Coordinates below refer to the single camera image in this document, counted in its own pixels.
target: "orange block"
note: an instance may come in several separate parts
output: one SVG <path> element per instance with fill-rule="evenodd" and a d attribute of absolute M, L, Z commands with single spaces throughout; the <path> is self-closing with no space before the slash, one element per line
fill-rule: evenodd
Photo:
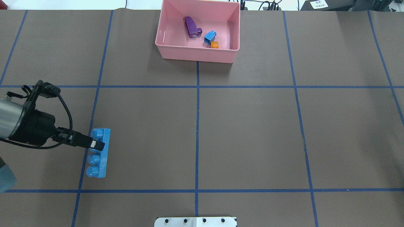
<path fill-rule="evenodd" d="M 219 42 L 210 42 L 210 47 L 219 49 Z"/>

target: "white floor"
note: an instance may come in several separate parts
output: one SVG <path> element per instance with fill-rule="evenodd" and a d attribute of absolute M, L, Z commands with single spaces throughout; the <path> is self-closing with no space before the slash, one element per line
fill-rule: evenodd
<path fill-rule="evenodd" d="M 126 0 L 3 0 L 9 9 L 34 9 L 34 10 L 103 10 L 125 8 Z M 161 9 L 162 0 L 127 0 L 127 8 L 130 9 Z M 246 2 L 248 10 L 258 10 L 261 3 Z M 282 0 L 280 8 L 286 11 L 296 11 L 297 0 Z M 391 3 L 390 8 L 402 12 L 403 4 Z"/>

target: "silver metal cylinder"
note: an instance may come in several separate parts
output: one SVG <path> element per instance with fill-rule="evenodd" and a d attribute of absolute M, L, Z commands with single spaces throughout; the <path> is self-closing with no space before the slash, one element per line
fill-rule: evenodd
<path fill-rule="evenodd" d="M 22 105 L 0 99 L 0 138 L 6 139 L 15 133 L 22 115 Z"/>

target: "red object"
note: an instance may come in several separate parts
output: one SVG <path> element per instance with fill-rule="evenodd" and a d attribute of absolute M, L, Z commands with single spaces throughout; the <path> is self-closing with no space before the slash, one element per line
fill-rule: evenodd
<path fill-rule="evenodd" d="M 0 0 L 0 9 L 7 9 L 7 5 L 3 2 L 3 0 Z"/>

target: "white metal plate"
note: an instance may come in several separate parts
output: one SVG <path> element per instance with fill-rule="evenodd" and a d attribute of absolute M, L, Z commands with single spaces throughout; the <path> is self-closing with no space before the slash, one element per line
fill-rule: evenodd
<path fill-rule="evenodd" d="M 154 227 L 237 227 L 236 217 L 158 218 Z"/>

